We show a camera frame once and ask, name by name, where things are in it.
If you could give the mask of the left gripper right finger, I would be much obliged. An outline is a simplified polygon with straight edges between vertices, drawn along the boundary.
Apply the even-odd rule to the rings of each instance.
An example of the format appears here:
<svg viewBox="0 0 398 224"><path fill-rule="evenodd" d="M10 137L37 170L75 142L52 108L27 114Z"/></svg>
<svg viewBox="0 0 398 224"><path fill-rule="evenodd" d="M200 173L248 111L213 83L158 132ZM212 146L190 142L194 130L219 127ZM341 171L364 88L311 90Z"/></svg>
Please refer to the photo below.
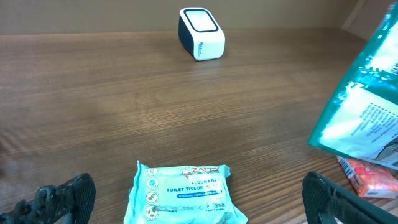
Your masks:
<svg viewBox="0 0 398 224"><path fill-rule="evenodd" d="M311 171L302 182L308 224L397 224L397 217Z"/></svg>

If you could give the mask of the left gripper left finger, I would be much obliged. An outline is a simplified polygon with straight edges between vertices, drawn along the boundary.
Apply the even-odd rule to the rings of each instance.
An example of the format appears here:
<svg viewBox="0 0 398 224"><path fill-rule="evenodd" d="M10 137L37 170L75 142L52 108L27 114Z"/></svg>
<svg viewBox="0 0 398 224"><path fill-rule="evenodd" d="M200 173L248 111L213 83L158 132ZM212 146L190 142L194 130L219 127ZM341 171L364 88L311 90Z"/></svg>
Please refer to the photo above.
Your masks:
<svg viewBox="0 0 398 224"><path fill-rule="evenodd" d="M54 224L65 215L72 223L89 223L96 197L95 183L82 173L61 185L41 186L34 199L17 202L13 210L1 214L1 224Z"/></svg>

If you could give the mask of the small red snack box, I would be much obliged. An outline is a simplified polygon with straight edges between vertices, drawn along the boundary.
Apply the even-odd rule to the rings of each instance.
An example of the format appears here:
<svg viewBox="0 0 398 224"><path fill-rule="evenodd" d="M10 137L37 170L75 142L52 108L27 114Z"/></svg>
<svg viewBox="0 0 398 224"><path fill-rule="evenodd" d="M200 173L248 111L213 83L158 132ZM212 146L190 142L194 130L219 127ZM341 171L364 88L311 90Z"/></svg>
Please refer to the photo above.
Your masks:
<svg viewBox="0 0 398 224"><path fill-rule="evenodd" d="M384 167L336 156L344 173L362 198L397 198L397 179Z"/></svg>

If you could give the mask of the teal wet wipes pack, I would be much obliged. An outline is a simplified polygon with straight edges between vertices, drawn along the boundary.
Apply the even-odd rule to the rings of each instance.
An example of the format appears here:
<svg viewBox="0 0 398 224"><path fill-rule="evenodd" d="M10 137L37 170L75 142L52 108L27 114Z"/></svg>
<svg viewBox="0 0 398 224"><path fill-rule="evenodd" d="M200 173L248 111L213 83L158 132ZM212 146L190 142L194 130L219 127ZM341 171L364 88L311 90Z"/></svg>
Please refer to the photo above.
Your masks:
<svg viewBox="0 0 398 224"><path fill-rule="evenodd" d="M148 167L137 163L124 224L245 224L231 199L227 165Z"/></svg>

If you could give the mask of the green 3M gloves bag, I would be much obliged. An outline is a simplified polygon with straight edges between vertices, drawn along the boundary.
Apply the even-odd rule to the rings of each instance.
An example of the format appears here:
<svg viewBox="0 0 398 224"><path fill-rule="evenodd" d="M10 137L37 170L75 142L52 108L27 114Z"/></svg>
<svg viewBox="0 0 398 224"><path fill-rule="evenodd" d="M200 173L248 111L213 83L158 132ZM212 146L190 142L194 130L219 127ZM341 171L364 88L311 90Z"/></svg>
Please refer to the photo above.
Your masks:
<svg viewBox="0 0 398 224"><path fill-rule="evenodd" d="M308 143L397 169L397 4L337 86Z"/></svg>

